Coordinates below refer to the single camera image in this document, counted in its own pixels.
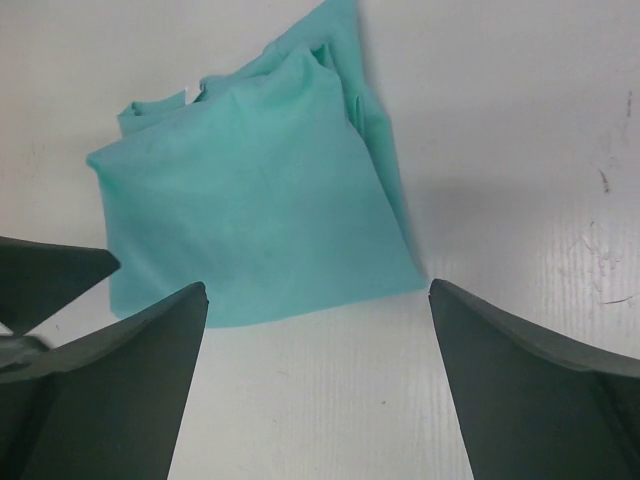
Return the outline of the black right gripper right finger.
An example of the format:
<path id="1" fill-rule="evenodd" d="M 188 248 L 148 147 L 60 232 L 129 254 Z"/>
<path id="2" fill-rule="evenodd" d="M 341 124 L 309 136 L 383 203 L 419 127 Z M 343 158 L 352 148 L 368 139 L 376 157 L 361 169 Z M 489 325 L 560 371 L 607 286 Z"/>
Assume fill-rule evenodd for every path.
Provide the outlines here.
<path id="1" fill-rule="evenodd" d="M 477 479 L 636 479 L 639 362 L 431 283 L 437 341 Z"/>

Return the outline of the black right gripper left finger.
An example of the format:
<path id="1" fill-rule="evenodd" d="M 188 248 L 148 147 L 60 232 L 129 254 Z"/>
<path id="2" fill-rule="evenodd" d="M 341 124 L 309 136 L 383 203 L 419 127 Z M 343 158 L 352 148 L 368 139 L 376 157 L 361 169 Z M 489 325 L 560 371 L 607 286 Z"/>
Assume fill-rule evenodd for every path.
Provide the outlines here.
<path id="1" fill-rule="evenodd" d="M 207 311 L 196 282 L 53 349 L 2 337 L 2 478 L 167 478 Z"/>

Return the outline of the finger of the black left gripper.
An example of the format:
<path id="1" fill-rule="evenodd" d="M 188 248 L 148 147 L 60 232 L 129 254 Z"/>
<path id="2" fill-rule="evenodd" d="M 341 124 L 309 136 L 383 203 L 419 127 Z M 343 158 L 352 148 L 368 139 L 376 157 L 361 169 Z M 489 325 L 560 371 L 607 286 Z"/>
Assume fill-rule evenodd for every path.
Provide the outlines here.
<path id="1" fill-rule="evenodd" d="M 1 324 L 22 336 L 120 268 L 107 250 L 1 239 Z"/>

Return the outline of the teal t shirt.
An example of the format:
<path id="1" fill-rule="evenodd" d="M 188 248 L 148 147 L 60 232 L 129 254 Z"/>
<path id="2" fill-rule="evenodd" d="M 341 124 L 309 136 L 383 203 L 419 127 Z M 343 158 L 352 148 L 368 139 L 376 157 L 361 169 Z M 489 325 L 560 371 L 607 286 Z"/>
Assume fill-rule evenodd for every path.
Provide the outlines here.
<path id="1" fill-rule="evenodd" d="M 125 318 L 200 281 L 239 327 L 419 290 L 391 122 L 357 7 L 326 1 L 199 96 L 135 102 L 91 153 Z"/>

